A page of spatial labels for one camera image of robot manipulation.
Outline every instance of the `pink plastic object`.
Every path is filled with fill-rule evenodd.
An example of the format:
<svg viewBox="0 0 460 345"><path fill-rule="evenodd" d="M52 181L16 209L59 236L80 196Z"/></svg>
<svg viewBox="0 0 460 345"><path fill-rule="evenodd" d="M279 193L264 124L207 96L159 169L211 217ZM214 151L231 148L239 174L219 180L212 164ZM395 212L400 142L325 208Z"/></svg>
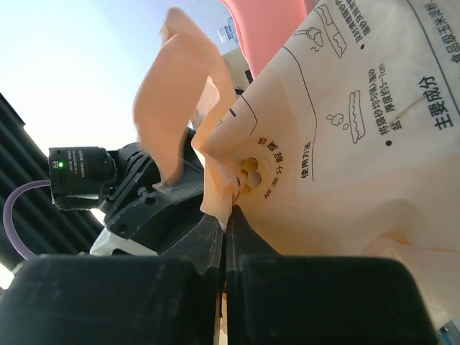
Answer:
<svg viewBox="0 0 460 345"><path fill-rule="evenodd" d="M229 9L253 77L313 10L313 0L221 0Z"/></svg>

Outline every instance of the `dark corrugated panel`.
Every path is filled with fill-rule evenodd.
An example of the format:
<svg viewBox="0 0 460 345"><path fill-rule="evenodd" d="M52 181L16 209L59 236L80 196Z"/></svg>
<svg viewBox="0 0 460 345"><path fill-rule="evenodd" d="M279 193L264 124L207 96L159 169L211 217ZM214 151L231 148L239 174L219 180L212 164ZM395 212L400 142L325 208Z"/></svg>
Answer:
<svg viewBox="0 0 460 345"><path fill-rule="evenodd" d="M47 158L24 130L24 122L0 94L0 207L20 185L46 180ZM60 211L50 189L26 192L14 206L14 225L22 241L37 254L87 252L102 225L87 211ZM0 225L0 262L12 269L21 261Z"/></svg>

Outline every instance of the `white ceiling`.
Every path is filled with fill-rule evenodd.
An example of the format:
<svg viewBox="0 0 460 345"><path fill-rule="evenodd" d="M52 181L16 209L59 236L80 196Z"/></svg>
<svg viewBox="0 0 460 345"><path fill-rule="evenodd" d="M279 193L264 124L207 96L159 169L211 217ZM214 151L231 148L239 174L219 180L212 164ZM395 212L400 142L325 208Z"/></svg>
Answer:
<svg viewBox="0 0 460 345"><path fill-rule="evenodd" d="M218 45L219 0L1 0L0 92L38 146L118 149L136 139L132 102L179 6Z"/></svg>

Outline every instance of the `cable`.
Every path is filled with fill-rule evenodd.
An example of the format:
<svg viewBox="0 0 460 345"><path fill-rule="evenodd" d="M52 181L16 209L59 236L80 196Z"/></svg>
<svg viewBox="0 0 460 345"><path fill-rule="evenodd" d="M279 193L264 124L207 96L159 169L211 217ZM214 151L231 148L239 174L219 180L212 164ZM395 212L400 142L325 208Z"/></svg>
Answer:
<svg viewBox="0 0 460 345"><path fill-rule="evenodd" d="M27 248L24 242L21 241L16 229L14 228L13 206L18 197L24 192L39 187L47 187L49 185L51 185L50 180L41 180L26 183L25 185L22 185L11 192L11 194L5 202L5 206L3 207L3 225L5 228L6 235L8 236L9 241L16 249L16 251L20 253L21 256L26 260L33 259L37 255L33 253L29 248Z"/></svg>

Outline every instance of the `beige plastic bag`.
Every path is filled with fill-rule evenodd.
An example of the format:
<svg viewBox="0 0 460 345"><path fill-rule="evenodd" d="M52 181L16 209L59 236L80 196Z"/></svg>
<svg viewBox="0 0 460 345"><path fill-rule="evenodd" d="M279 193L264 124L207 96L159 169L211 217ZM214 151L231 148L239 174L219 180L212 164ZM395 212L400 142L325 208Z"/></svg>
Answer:
<svg viewBox="0 0 460 345"><path fill-rule="evenodd" d="M173 183L194 116L204 212L226 223L240 205L283 254L398 259L442 326L460 311L459 7L322 1L235 103L218 50L173 9L134 107L142 144Z"/></svg>

